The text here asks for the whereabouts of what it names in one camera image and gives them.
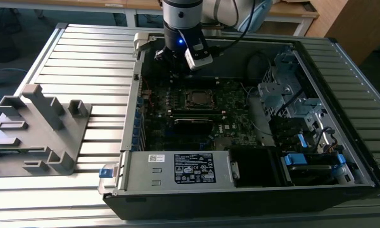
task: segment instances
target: table leg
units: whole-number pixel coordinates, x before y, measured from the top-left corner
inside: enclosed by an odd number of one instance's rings
[[[134,9],[125,9],[126,26],[129,28],[137,27],[137,14]]]
[[[43,18],[43,10],[34,9],[33,11],[35,13],[37,18]]]
[[[313,18],[304,18],[301,23],[297,26],[293,36],[302,37],[308,31]]]

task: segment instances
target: wooden table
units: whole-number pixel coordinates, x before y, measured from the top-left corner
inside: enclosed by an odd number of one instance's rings
[[[126,0],[0,0],[0,7],[34,10],[63,10],[124,13]]]
[[[161,15],[157,0],[0,0],[0,7],[34,10],[65,10],[124,13],[126,25],[137,27],[137,15]],[[297,23],[294,36],[304,36],[317,12],[309,12],[300,3],[280,2],[272,6],[265,21]]]
[[[137,14],[162,14],[157,0],[126,0],[125,12],[128,27],[132,28],[137,24]],[[318,13],[306,11],[302,4],[278,2],[272,6],[265,21],[297,23],[293,36],[304,36],[313,19],[317,17]]]

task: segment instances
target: black cable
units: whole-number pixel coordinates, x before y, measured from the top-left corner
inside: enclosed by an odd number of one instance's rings
[[[328,146],[324,153],[328,153],[330,151],[330,148],[333,148],[337,145],[337,139],[333,137],[333,134],[329,134],[329,136],[330,136],[330,139],[333,140],[333,143]]]
[[[234,26],[238,24],[240,21],[240,12],[238,12],[238,6],[236,5],[236,0],[232,0],[232,4],[233,4],[233,8],[234,8],[234,13],[236,13],[236,21],[234,24],[229,27],[226,27],[228,29],[234,28]]]
[[[288,100],[288,102],[281,105],[280,109],[276,111],[274,115],[278,115],[278,113],[290,105],[290,103],[297,99],[297,97],[301,95],[302,89],[298,90],[298,92],[292,96],[292,98]]]
[[[249,14],[249,21],[246,24],[246,28],[245,28],[244,32],[241,33],[241,36],[228,46],[221,48],[221,52],[225,51],[228,48],[230,48],[233,45],[236,45],[238,43],[238,41],[242,39],[242,37],[246,35],[248,30],[249,30],[249,26],[252,23],[252,17],[253,17],[253,12],[254,12],[254,4],[256,4],[256,0],[253,0],[250,14]]]
[[[318,133],[318,135],[317,135],[317,137],[316,137],[316,144],[314,144],[314,146],[313,146],[313,148],[312,148],[312,153],[316,153],[317,146],[318,146],[318,141],[321,140],[322,133],[324,133],[326,130],[329,130],[329,129],[332,129],[332,128],[330,128],[330,127],[324,127],[324,129],[320,131],[320,133]]]
[[[252,52],[248,56],[246,56],[246,61],[245,61],[245,63],[244,63],[244,72],[242,72],[242,80],[244,80],[244,82],[246,82],[246,80],[249,79],[249,74],[248,74],[248,68],[249,68],[249,64],[250,64],[250,60],[252,60],[252,58],[253,58],[253,56],[262,56],[264,58],[265,58],[265,60],[266,60],[266,70],[269,70],[270,69],[270,67],[272,67],[272,61],[270,61],[270,59],[269,59],[269,57],[268,57],[268,55],[261,51],[261,50],[256,50],[254,52]]]

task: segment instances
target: barcode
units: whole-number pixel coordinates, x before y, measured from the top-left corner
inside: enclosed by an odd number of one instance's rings
[[[149,161],[154,162],[156,161],[156,155],[149,155]]]
[[[148,162],[164,162],[165,156],[164,154],[149,154]]]

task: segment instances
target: blue drive bracket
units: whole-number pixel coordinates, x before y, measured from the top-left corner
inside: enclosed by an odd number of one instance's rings
[[[306,165],[302,153],[289,153],[284,157],[285,165]]]

